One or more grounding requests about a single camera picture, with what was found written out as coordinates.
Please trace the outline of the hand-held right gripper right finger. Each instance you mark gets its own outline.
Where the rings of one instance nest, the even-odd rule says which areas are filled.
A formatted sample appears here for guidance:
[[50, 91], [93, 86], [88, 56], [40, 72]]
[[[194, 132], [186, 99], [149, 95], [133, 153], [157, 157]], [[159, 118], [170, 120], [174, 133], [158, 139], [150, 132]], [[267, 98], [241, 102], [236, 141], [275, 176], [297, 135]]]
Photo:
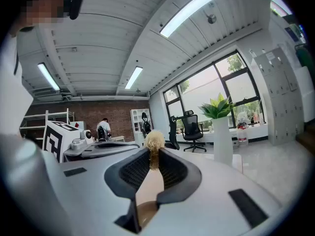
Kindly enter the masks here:
[[198, 189], [185, 201], [161, 205], [141, 236], [240, 236], [250, 225], [229, 192], [242, 189], [272, 218], [281, 203], [238, 170], [203, 154], [171, 150], [196, 165], [202, 174]]

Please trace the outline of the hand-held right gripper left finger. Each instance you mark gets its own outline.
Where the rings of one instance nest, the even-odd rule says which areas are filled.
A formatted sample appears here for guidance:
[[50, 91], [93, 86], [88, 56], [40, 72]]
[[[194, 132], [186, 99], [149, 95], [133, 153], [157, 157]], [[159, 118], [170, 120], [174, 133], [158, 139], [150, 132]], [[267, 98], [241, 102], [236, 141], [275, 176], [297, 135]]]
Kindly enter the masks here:
[[75, 205], [89, 236], [141, 232], [136, 192], [149, 172], [149, 151], [136, 148], [106, 157], [61, 164], [79, 201]]

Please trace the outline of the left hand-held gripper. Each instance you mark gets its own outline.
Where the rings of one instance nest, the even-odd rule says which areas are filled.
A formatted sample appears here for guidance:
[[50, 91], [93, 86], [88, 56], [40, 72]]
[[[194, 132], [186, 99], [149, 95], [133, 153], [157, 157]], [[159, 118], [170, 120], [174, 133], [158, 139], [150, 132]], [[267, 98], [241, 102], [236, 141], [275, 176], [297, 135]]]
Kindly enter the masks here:
[[54, 154], [59, 163], [105, 157], [136, 148], [139, 148], [136, 143], [94, 142], [90, 130], [61, 121], [46, 122], [42, 144], [42, 149]]

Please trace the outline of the tan potato-shaped object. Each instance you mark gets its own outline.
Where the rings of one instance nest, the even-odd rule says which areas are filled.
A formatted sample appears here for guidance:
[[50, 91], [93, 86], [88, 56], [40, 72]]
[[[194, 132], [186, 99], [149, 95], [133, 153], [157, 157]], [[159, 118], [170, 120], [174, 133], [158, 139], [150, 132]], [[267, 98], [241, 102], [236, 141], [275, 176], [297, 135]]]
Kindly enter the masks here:
[[145, 138], [144, 147], [149, 150], [149, 171], [136, 193], [137, 218], [140, 228], [146, 227], [158, 211], [157, 195], [164, 191], [164, 181], [158, 168], [159, 149], [164, 148], [161, 132], [151, 131]]

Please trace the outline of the white cabinet with red sticker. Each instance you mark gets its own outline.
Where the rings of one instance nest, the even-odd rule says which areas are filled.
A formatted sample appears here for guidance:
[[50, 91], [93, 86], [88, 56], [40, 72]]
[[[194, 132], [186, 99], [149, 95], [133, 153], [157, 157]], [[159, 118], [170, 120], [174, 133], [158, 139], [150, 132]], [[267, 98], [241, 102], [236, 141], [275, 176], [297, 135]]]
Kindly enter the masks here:
[[84, 121], [71, 121], [70, 126], [75, 127], [80, 131], [86, 130], [86, 124]]

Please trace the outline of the white open shelf unit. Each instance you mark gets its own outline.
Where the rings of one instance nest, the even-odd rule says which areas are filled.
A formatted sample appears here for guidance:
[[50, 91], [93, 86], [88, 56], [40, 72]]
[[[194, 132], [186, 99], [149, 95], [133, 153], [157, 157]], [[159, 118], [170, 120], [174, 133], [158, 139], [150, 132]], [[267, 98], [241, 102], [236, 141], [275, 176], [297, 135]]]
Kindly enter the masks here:
[[152, 121], [150, 116], [150, 110], [149, 109], [133, 109], [130, 110], [130, 118], [131, 118], [131, 124], [132, 124], [132, 130], [134, 135], [134, 140], [139, 146], [143, 146], [144, 144], [144, 136], [142, 134], [142, 131], [140, 127], [142, 126], [142, 113], [145, 112], [148, 121], [151, 124], [151, 130], [152, 128]]

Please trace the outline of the tall white vase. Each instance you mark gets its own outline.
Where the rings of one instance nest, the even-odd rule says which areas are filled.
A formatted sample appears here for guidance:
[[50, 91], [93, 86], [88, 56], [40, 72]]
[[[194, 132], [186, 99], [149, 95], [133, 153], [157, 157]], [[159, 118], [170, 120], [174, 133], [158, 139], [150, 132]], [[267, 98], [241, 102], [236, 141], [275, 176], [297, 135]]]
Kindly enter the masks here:
[[214, 160], [232, 166], [233, 145], [228, 127], [228, 117], [212, 119], [214, 129]]

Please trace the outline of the white metal shelf rack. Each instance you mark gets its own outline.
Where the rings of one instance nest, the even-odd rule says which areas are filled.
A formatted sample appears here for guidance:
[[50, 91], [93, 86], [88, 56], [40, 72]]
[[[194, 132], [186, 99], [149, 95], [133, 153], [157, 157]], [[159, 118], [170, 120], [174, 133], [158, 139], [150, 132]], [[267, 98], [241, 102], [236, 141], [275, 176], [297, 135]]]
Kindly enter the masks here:
[[65, 112], [50, 113], [46, 110], [43, 114], [26, 115], [20, 126], [22, 137], [32, 135], [38, 140], [43, 140], [45, 126], [48, 120], [63, 121], [70, 124], [71, 121], [75, 120], [75, 114], [67, 108]]

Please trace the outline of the black office chair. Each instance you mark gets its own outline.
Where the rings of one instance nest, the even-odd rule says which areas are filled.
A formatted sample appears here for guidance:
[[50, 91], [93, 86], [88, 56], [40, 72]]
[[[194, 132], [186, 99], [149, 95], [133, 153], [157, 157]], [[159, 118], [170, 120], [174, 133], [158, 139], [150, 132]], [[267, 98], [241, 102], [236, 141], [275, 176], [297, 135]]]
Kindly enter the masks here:
[[171, 144], [171, 147], [173, 149], [179, 150], [180, 146], [177, 142], [177, 137], [176, 137], [176, 132], [177, 132], [177, 118], [175, 116], [171, 116], [169, 118], [169, 126], [170, 126], [170, 131], [169, 131], [169, 141]]
[[181, 133], [184, 140], [193, 142], [192, 146], [183, 149], [183, 151], [192, 149], [192, 152], [194, 152], [195, 149], [198, 148], [207, 152], [206, 148], [196, 144], [198, 139], [203, 138], [203, 124], [198, 124], [198, 115], [194, 114], [193, 110], [185, 111], [182, 117], [182, 122], [184, 129], [181, 129]]

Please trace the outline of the long ceiling light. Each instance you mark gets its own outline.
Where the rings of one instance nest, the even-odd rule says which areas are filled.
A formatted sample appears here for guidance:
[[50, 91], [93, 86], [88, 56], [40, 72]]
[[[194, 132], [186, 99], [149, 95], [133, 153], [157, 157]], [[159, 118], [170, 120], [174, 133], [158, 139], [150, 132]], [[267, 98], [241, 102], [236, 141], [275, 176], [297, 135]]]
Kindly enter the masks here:
[[137, 80], [142, 70], [143, 70], [142, 67], [139, 67], [139, 66], [135, 67], [135, 70], [133, 71], [131, 77], [129, 78], [128, 83], [125, 86], [125, 89], [131, 89], [132, 85]]
[[58, 84], [55, 82], [55, 80], [53, 79], [53, 77], [51, 76], [50, 72], [48, 71], [45, 63], [41, 62], [37, 65], [38, 69], [40, 70], [40, 72], [42, 73], [42, 75], [44, 76], [44, 78], [47, 80], [47, 82], [50, 84], [50, 86], [55, 90], [55, 91], [59, 91], [60, 87], [58, 86]]
[[160, 30], [160, 34], [168, 38], [185, 20], [213, 0], [191, 0], [182, 7]]

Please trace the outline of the red white flower bouquet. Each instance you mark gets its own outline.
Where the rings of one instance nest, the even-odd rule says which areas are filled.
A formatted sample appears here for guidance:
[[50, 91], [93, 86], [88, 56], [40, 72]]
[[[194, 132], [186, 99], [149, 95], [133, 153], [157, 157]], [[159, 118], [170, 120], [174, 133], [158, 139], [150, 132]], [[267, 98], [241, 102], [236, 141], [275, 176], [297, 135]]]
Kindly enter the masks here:
[[237, 129], [247, 129], [248, 128], [248, 115], [246, 112], [240, 112], [237, 115]]

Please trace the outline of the person's grey shirt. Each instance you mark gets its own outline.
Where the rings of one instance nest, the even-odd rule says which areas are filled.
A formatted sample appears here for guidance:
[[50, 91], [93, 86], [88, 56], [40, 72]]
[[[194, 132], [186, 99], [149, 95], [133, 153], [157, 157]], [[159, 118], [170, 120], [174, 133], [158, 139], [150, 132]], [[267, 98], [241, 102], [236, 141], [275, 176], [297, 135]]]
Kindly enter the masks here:
[[0, 134], [20, 135], [20, 125], [33, 97], [22, 84], [17, 37], [10, 34], [0, 48]]

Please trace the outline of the wooden step platform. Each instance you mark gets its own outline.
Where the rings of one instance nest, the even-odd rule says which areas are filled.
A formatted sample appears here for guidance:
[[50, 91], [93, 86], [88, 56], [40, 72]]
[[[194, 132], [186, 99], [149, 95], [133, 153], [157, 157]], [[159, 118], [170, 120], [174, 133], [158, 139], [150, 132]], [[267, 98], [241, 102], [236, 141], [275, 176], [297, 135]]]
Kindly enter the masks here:
[[296, 136], [296, 141], [315, 156], [315, 122], [307, 124], [304, 132]]

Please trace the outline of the grey locker cabinet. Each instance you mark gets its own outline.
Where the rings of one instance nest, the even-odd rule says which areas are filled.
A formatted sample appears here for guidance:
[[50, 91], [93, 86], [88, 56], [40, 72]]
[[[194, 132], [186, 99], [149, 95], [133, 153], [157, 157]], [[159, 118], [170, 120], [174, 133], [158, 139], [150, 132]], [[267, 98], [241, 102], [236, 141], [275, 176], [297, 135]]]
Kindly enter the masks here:
[[293, 68], [278, 47], [252, 59], [252, 73], [258, 87], [273, 145], [295, 140], [304, 129], [301, 92]]

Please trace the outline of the plain white cabinet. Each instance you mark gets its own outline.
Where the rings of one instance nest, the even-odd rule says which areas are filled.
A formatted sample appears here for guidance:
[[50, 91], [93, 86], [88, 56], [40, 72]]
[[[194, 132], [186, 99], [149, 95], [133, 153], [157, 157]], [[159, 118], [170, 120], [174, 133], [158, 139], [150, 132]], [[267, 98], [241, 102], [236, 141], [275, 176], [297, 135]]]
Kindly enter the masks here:
[[304, 122], [308, 122], [310, 120], [308, 94], [312, 80], [306, 66], [298, 67], [295, 70], [295, 76], [301, 93]]

